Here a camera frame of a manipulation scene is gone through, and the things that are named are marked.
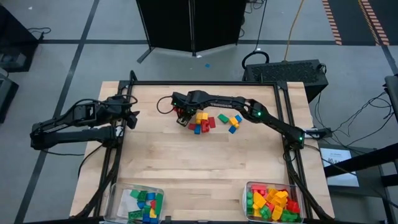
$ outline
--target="wooden table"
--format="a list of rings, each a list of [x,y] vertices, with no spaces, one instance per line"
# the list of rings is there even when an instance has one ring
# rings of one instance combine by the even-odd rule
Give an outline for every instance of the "wooden table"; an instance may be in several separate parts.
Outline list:
[[[116,94],[117,87],[118,82],[104,82],[99,99]],[[141,113],[136,128],[126,131],[118,182],[164,189],[162,218],[171,215],[173,220],[245,221],[240,200],[246,182],[289,184],[281,136],[263,124],[245,120],[235,134],[230,134],[229,125],[218,119],[215,129],[198,136],[177,124],[175,113],[157,112],[160,97],[173,91],[187,94],[192,90],[254,98],[277,117],[271,86],[134,86],[132,94],[139,102],[132,110]],[[280,94],[287,120],[282,91]],[[295,125],[311,128],[312,117],[303,84],[289,83],[289,96]],[[170,99],[161,102],[160,109],[171,109]],[[220,113],[226,116],[238,113],[224,108],[205,111],[214,117]],[[314,140],[306,139],[305,143],[318,146]],[[89,142],[86,155],[98,145]],[[98,188],[104,154],[105,150],[100,150],[84,164],[70,215],[77,214]],[[306,147],[301,154],[309,191],[327,214],[334,217],[320,153]],[[101,213],[108,194],[108,191],[104,194]]]

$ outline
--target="plastic container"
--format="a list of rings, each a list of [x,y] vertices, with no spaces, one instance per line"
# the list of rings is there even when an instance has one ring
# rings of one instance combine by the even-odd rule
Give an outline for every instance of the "plastic container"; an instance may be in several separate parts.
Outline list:
[[[116,183],[111,186],[111,190],[106,201],[104,220],[108,222],[127,223],[129,221],[128,213],[140,210],[137,206],[137,199],[130,196],[131,190],[146,190],[148,193],[160,193],[164,195],[162,189],[147,187],[135,184]],[[162,217],[162,211],[159,214],[159,223]]]
[[[269,189],[276,189],[276,190],[286,190],[289,194],[289,200],[293,200],[298,203],[298,206],[300,207],[300,213],[293,222],[287,222],[287,221],[282,221],[281,218],[277,221],[270,219],[263,219],[262,217],[255,217],[254,215],[247,214],[246,211],[246,199],[247,199],[247,192],[250,191],[252,192],[252,186],[253,185],[260,185],[260,186],[265,186],[266,187],[266,192],[268,194]],[[303,206],[303,197],[301,194],[300,189],[295,186],[295,185],[286,185],[286,184],[269,184],[269,183],[261,183],[261,182],[248,182],[243,190],[243,198],[242,198],[242,206],[243,206],[243,212],[246,216],[246,218],[249,221],[252,222],[260,222],[260,223],[303,223],[303,216],[304,216],[304,206]]]

